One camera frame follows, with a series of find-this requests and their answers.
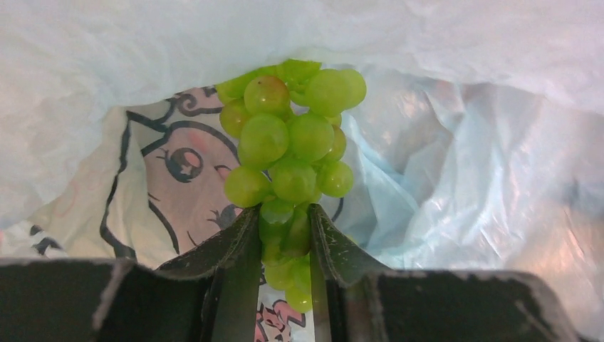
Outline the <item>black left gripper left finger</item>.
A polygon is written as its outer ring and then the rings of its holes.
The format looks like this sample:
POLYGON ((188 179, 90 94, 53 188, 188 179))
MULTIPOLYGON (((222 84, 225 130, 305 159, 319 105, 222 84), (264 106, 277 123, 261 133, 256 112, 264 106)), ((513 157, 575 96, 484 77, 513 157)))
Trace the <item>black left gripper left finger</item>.
POLYGON ((258 209, 157 269, 119 259, 1 260, 3 341, 251 341, 258 209))

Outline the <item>light blue printed plastic bag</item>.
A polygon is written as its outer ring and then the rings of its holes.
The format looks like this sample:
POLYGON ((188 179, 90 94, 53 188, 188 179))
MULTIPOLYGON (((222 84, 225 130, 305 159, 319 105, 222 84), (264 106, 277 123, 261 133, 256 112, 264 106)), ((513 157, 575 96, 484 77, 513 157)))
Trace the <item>light blue printed plastic bag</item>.
POLYGON ((3 1, 1 255, 155 268, 227 226, 214 84, 287 58, 366 80, 339 229, 535 273, 603 339, 601 1, 3 1))

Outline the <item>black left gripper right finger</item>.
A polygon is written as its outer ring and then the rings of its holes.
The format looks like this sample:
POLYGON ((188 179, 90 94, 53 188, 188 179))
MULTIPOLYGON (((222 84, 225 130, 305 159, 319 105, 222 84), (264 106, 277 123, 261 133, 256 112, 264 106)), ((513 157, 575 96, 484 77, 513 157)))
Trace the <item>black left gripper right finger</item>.
POLYGON ((579 341, 558 297, 517 271, 394 270, 318 204, 311 281, 317 341, 579 341))

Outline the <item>green fake grape bunch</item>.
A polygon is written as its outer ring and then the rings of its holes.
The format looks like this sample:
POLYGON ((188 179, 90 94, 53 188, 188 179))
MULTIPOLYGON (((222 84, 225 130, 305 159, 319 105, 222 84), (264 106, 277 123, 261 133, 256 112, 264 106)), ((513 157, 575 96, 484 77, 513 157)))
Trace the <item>green fake grape bunch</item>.
POLYGON ((217 84, 219 121, 238 141, 239 166, 224 183, 227 199, 259 208, 266 283, 300 314, 311 302, 311 216, 322 197, 343 199, 354 176, 343 161, 345 111, 367 94, 353 68, 288 59, 217 84))

